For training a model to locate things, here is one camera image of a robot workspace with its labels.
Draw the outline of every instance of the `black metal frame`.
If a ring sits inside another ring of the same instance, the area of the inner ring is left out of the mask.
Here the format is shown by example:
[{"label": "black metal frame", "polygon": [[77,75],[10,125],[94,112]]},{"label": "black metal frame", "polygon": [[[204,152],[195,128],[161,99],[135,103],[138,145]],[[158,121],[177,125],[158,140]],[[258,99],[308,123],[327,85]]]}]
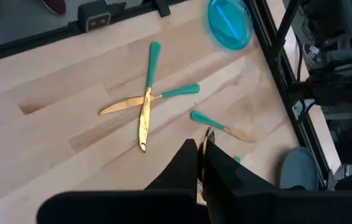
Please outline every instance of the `black metal frame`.
[{"label": "black metal frame", "polygon": [[[172,5],[183,1],[186,0],[169,0],[166,2]],[[332,175],[332,172],[330,172],[330,168],[328,167],[313,123],[308,116],[305,116],[301,122],[295,119],[295,115],[292,111],[294,102],[291,100],[287,91],[288,87],[296,82],[296,78],[290,66],[287,54],[283,49],[283,45],[287,31],[291,26],[293,17],[302,0],[290,1],[278,31],[267,5],[267,0],[244,1],[251,13],[256,36],[277,85],[285,109],[287,110],[288,117],[290,118],[299,144],[308,148],[314,155],[321,183],[325,184],[328,178],[330,178],[329,175]],[[126,9],[122,11],[121,14],[112,17],[111,24],[154,10],[157,10],[154,1],[144,1],[142,5]],[[0,58],[18,54],[81,33],[82,30],[78,27],[77,22],[71,22],[67,27],[0,45]]]}]

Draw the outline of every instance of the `wooden table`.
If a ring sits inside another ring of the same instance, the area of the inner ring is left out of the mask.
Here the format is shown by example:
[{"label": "wooden table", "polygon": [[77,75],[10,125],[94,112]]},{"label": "wooden table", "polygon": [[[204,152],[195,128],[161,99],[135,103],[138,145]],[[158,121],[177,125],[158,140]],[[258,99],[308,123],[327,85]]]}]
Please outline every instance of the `wooden table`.
[{"label": "wooden table", "polygon": [[[33,223],[44,200],[67,190],[145,188],[185,139],[204,134],[192,109],[255,134],[259,141],[248,144],[216,131],[216,144],[277,183],[283,157],[298,146],[295,133],[257,39],[240,52],[219,48],[204,26],[206,3],[191,0],[171,6],[168,17],[151,12],[0,60],[0,223]],[[269,7],[279,24],[282,2]],[[152,41],[162,45],[153,92],[196,82],[201,92],[153,103],[143,154],[140,108],[97,112],[143,94]],[[295,68],[291,30],[285,49]],[[310,116],[335,171],[340,161],[319,107]]]}]

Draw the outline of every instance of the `blue plastic bowl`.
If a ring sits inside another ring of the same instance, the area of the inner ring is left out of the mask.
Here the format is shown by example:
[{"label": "blue plastic bowl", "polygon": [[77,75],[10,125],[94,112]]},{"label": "blue plastic bowl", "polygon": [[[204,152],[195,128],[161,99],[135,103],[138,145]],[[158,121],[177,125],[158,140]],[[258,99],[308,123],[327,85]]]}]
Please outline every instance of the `blue plastic bowl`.
[{"label": "blue plastic bowl", "polygon": [[213,36],[224,47],[241,50],[249,44],[252,18],[243,1],[211,0],[207,18]]}]

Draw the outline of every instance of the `floor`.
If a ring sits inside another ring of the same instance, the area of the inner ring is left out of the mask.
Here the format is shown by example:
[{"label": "floor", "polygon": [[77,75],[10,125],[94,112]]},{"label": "floor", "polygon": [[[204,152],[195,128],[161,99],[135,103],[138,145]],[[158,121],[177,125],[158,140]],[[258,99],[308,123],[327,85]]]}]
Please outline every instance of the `floor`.
[{"label": "floor", "polygon": [[[77,19],[79,5],[93,0],[65,0],[67,13],[51,13],[42,0],[0,0],[0,44],[66,26]],[[126,7],[141,4],[142,0],[105,0],[107,3],[126,1]]]}]

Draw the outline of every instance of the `gold blade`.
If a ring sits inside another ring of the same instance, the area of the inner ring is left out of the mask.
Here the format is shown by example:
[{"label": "gold blade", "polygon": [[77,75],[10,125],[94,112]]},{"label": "gold blade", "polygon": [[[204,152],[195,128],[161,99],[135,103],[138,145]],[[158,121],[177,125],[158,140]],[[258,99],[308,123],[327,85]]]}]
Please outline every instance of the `gold blade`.
[{"label": "gold blade", "polygon": [[[151,101],[161,98],[162,95],[151,96]],[[136,96],[125,100],[118,101],[101,109],[99,115],[105,115],[120,110],[132,108],[134,106],[142,105],[144,103],[144,96]]]},{"label": "gold blade", "polygon": [[225,127],[223,129],[225,132],[229,133],[230,135],[234,136],[237,139],[243,140],[245,142],[256,142],[256,138],[243,132],[243,131],[239,131],[237,129],[231,129],[231,128],[227,128]]},{"label": "gold blade", "polygon": [[146,88],[143,108],[140,115],[140,128],[138,136],[140,141],[140,148],[143,152],[146,149],[146,139],[148,137],[148,128],[150,126],[150,113],[151,113],[151,87]]}]

